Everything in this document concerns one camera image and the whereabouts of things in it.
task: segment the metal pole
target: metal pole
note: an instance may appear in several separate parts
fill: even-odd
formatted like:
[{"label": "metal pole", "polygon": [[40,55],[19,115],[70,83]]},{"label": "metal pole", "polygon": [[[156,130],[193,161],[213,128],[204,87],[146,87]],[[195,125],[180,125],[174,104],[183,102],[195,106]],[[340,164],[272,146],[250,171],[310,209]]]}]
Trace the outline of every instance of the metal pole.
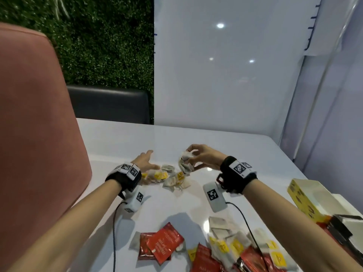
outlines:
[{"label": "metal pole", "polygon": [[305,137],[306,129],[307,129],[307,126],[309,125],[309,122],[310,122],[310,119],[311,119],[311,115],[313,114],[313,111],[314,111],[314,108],[315,108],[315,104],[316,104],[316,102],[318,100],[320,91],[321,91],[321,89],[323,87],[323,83],[325,81],[326,74],[328,73],[329,68],[330,68],[331,64],[333,63],[333,59],[334,59],[335,54],[337,52],[337,49],[338,49],[338,46],[339,46],[339,42],[342,39],[345,30],[347,29],[348,23],[349,23],[350,19],[352,18],[353,12],[354,12],[354,10],[355,10],[355,8],[357,6],[358,1],[359,0],[354,0],[353,6],[352,6],[351,10],[349,11],[349,13],[347,15],[347,18],[345,20],[344,26],[343,26],[343,28],[342,28],[342,30],[341,30],[341,32],[340,32],[337,40],[335,41],[335,45],[333,47],[333,50],[331,51],[331,53],[329,55],[328,62],[326,63],[324,72],[323,72],[323,74],[322,74],[322,76],[320,78],[320,82],[319,82],[318,88],[316,90],[313,103],[311,104],[311,108],[310,108],[309,114],[307,116],[306,123],[305,123],[304,128],[302,130],[302,133],[300,135],[299,141],[298,141],[298,143],[296,145],[295,152],[294,152],[294,156],[293,156],[293,162],[295,162],[295,160],[296,160],[296,156],[297,156],[297,153],[299,152],[300,145],[302,143],[302,140]]}]

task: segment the person's right arm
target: person's right arm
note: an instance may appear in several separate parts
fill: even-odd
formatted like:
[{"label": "person's right arm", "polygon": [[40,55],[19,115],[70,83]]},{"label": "person's right arm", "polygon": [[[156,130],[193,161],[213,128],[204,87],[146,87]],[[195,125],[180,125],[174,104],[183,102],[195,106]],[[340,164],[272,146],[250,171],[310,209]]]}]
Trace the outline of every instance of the person's right arm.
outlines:
[{"label": "person's right arm", "polygon": [[[195,169],[220,169],[227,155],[206,145],[191,145],[187,151],[197,156],[189,159]],[[243,195],[256,210],[271,233],[305,272],[363,272],[363,268],[329,235],[294,205],[263,184],[251,181]]]}]

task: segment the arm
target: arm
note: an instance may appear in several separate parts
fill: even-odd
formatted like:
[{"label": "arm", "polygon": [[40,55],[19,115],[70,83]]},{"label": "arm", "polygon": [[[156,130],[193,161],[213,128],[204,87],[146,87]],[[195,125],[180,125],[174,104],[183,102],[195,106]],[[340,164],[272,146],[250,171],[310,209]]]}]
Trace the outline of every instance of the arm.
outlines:
[{"label": "arm", "polygon": [[[193,154],[197,156],[189,162],[193,165],[202,162],[196,170],[204,167],[219,170],[227,157],[206,145],[193,144],[187,151],[192,150],[196,150]],[[304,271],[363,272],[363,268],[318,225],[258,179],[245,187],[243,195]]]},{"label": "arm", "polygon": [[[149,163],[151,153],[142,153],[132,163],[142,172],[158,169]],[[107,180],[62,216],[8,272],[66,271],[121,189],[116,180]]]}]

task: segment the forearm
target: forearm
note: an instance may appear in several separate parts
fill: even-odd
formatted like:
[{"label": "forearm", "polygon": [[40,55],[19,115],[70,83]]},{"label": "forearm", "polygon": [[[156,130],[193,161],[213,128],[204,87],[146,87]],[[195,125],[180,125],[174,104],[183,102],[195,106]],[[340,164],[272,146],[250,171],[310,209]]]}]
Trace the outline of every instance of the forearm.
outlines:
[{"label": "forearm", "polygon": [[302,270],[363,271],[318,225],[258,179],[243,195]]},{"label": "forearm", "polygon": [[59,219],[8,272],[66,271],[120,191],[115,180],[103,183]]}]

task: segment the hand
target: hand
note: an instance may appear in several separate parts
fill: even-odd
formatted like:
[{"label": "hand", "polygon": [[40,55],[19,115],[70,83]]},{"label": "hand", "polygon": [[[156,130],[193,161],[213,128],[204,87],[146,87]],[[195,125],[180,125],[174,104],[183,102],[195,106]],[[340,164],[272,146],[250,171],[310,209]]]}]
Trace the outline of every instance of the hand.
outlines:
[{"label": "hand", "polygon": [[151,170],[151,169],[160,169],[160,166],[156,164],[150,164],[150,156],[152,154],[153,150],[149,150],[146,153],[141,153],[137,158],[135,158],[131,163],[136,164],[141,170],[142,173]]},{"label": "hand", "polygon": [[220,170],[222,162],[225,160],[227,155],[217,151],[205,144],[192,144],[189,146],[187,151],[193,151],[193,155],[196,157],[192,157],[186,160],[186,164],[190,163],[193,166],[198,163],[202,162],[202,164],[197,165],[194,167],[194,170],[199,170],[201,168],[209,167],[215,170]]}]

